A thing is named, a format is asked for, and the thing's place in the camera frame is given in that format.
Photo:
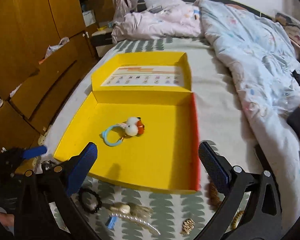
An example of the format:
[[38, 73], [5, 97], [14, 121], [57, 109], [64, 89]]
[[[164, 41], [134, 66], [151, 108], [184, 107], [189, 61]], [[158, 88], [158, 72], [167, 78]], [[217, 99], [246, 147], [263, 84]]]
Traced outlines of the floral white duvet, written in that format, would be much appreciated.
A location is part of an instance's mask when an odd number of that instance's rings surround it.
[[287, 124], [300, 107], [300, 63], [282, 26], [220, 2], [196, 0], [204, 36], [229, 68], [250, 127], [279, 186], [282, 227], [300, 217], [300, 139]]

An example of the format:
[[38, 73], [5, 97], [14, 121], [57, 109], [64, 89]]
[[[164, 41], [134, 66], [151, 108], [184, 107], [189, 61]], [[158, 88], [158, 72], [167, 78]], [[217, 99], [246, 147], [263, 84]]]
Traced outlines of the light blue hair clip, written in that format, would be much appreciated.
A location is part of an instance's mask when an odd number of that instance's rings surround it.
[[106, 227], [109, 230], [113, 230], [117, 219], [118, 219], [118, 217], [116, 217], [116, 216], [110, 216], [107, 223], [106, 223]]

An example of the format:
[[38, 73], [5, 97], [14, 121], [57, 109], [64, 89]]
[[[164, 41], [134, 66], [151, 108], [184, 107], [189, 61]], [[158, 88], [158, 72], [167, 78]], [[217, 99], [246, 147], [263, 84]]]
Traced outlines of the pink white blanket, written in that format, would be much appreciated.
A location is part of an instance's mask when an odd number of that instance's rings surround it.
[[126, 14], [115, 22], [114, 44], [123, 40], [156, 40], [163, 37], [204, 36], [200, 9], [183, 0], [145, 0], [146, 10]]

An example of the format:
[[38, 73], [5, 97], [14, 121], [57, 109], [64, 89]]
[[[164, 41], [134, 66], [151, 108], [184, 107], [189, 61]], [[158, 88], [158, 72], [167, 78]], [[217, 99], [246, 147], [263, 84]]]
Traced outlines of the wooden wardrobe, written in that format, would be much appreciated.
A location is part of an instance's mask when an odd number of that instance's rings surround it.
[[[0, 147], [28, 148], [97, 63], [79, 0], [0, 0]], [[41, 65], [48, 46], [70, 42]]]

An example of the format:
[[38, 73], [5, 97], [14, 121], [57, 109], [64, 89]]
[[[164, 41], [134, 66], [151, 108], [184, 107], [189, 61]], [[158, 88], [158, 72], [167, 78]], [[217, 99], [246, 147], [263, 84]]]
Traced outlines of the pearl hair claw clip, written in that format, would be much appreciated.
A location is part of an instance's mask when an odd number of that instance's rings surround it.
[[141, 219], [139, 217], [135, 217], [135, 216], [132, 216], [132, 215], [129, 215], [129, 214], [126, 214], [126, 213], [113, 212], [113, 211], [110, 211], [109, 215], [111, 217], [117, 217], [117, 218], [125, 219], [125, 220], [133, 222], [135, 224], [138, 224], [139, 226], [147, 229], [153, 235], [156, 235], [156, 236], [161, 235], [161, 232], [156, 227], [154, 227], [151, 223], [149, 223], [146, 220]]

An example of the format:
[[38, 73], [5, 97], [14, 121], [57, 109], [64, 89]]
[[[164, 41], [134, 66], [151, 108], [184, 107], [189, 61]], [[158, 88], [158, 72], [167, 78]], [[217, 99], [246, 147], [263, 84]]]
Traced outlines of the white plastic bag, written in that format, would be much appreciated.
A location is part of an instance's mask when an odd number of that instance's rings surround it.
[[41, 65], [49, 56], [51, 56], [55, 51], [62, 48], [68, 42], [70, 42], [70, 39], [68, 37], [64, 37], [60, 40], [59, 44], [54, 46], [48, 46], [44, 58], [38, 62], [39, 65]]

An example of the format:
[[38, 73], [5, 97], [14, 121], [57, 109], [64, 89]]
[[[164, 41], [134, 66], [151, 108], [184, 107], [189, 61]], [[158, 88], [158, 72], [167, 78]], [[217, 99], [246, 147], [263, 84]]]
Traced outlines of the yellow cardboard box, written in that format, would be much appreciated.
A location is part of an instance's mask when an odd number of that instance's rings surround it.
[[91, 76], [92, 90], [55, 152], [59, 161], [90, 142], [90, 175], [115, 185], [160, 193], [199, 190], [199, 133], [187, 54], [116, 54]]

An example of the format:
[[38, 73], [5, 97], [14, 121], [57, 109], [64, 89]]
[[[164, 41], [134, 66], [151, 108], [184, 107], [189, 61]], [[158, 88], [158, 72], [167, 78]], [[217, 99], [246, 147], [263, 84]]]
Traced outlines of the leaf pattern bed sheet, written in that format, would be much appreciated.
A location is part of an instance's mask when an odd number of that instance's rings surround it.
[[[232, 165], [245, 171], [260, 173], [268, 169], [256, 154], [257, 140], [242, 112], [230, 70], [215, 56], [206, 41], [197, 38], [165, 38], [150, 41], [122, 41], [111, 48], [101, 62], [118, 53], [178, 51], [189, 57], [193, 77], [193, 91], [199, 118], [199, 137], [211, 148], [225, 156]], [[118, 220], [113, 230], [106, 227], [108, 207], [117, 202], [143, 205], [153, 210], [151, 222], [161, 232], [158, 239], [194, 239], [216, 211], [213, 202], [222, 200], [215, 194], [209, 176], [201, 173], [200, 189], [193, 194], [163, 194], [128, 189], [87, 177], [83, 185], [97, 192], [103, 202], [95, 215], [84, 213], [87, 222], [102, 239], [155, 239], [141, 226], [127, 220]], [[189, 235], [181, 232], [185, 219], [192, 218], [194, 229]]]

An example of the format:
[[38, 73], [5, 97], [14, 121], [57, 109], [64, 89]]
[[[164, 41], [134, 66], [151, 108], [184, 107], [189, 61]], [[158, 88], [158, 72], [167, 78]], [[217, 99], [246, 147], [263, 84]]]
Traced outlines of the gold chain earrings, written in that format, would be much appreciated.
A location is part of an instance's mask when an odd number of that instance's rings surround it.
[[194, 229], [195, 222], [192, 218], [185, 219], [182, 224], [181, 234], [183, 236], [189, 235]]

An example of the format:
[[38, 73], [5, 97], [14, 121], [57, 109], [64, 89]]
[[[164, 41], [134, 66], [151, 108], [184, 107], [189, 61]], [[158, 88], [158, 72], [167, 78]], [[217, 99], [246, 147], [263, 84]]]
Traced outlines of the cream bow hair clip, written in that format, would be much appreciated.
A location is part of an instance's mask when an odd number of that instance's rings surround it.
[[130, 206], [125, 203], [115, 203], [110, 207], [110, 211], [119, 212], [124, 214], [130, 214]]

